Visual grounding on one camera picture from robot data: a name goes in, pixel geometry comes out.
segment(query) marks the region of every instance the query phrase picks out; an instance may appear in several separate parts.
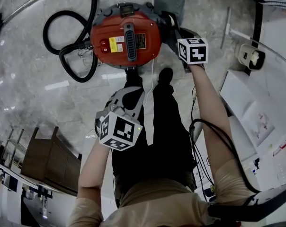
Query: wooden cabinet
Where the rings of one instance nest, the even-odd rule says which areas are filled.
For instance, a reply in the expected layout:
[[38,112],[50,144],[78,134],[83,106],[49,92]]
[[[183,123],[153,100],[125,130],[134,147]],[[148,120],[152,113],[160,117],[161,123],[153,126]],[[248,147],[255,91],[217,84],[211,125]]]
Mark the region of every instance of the wooden cabinet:
[[37,132],[35,128],[21,174],[76,196],[81,161],[57,138],[58,127],[49,140],[36,139]]

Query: red switch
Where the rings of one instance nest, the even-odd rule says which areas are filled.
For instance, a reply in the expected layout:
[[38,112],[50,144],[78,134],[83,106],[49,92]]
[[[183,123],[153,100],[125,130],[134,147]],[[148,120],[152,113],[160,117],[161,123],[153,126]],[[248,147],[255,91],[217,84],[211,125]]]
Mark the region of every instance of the red switch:
[[108,39],[101,40],[100,41],[100,47],[101,47],[102,53],[108,53],[110,51]]

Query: vacuum hose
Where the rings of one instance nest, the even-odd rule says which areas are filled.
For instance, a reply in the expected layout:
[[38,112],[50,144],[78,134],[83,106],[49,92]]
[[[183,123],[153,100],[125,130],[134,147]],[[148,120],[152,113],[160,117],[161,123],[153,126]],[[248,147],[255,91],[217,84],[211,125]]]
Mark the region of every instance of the vacuum hose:
[[[72,11],[68,11],[68,10],[64,10],[64,11],[60,11],[57,12],[55,14],[53,14],[46,22],[44,29],[43,29],[43,41],[45,44],[45,47],[47,48],[47,50],[55,55],[58,55],[61,61],[61,64],[63,65],[64,69],[66,70],[66,72],[73,78],[75,79],[77,82],[87,82],[88,80],[91,79],[91,77],[94,75],[96,68],[97,68],[97,63],[98,63],[98,58],[96,57],[96,55],[94,54],[94,52],[92,52],[93,55],[93,61],[92,61],[92,65],[91,65],[91,69],[89,71],[89,73],[87,74],[87,76],[80,78],[78,77],[73,70],[71,69],[71,67],[67,64],[66,60],[65,60],[65,55],[77,50],[77,49],[84,49],[84,48],[89,48],[91,47],[90,42],[89,42],[89,38],[84,40],[84,37],[86,34],[89,35],[90,31],[91,31],[91,26],[92,26],[92,22],[94,20],[95,14],[96,14],[96,10],[97,10],[97,1],[98,0],[91,0],[91,8],[90,8],[90,14],[89,14],[89,18],[88,21],[86,21],[85,18],[83,18],[81,15],[72,12]],[[62,48],[61,50],[56,50],[55,48],[53,48],[50,45],[49,42],[49,38],[48,38],[48,29],[50,24],[58,17],[61,16],[70,16],[75,18],[76,20],[78,20],[83,26],[84,29],[82,30],[81,34],[79,35],[78,39],[75,41],[75,43],[70,44],[64,48]]]

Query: forearm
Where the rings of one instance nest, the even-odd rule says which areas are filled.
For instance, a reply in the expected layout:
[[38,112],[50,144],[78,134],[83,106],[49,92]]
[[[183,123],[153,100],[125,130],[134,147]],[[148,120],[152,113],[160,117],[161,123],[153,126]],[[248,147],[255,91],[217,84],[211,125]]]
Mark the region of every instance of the forearm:
[[230,124],[225,107],[206,72],[199,66],[190,66],[196,86],[201,119],[230,134]]
[[109,151],[96,140],[79,176],[79,188],[101,189]]

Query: beige shirt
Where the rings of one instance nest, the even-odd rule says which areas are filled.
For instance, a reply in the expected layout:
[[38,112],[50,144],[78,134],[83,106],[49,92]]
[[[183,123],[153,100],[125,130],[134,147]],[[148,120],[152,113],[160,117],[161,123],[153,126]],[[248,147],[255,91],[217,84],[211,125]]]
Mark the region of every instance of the beige shirt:
[[[214,176],[217,202],[246,199],[250,192],[235,160],[227,162]],[[103,221],[100,207],[90,199],[76,200],[69,227],[157,227],[209,225],[214,218],[208,204],[196,193],[170,179],[149,179],[137,183],[125,195],[118,210]]]

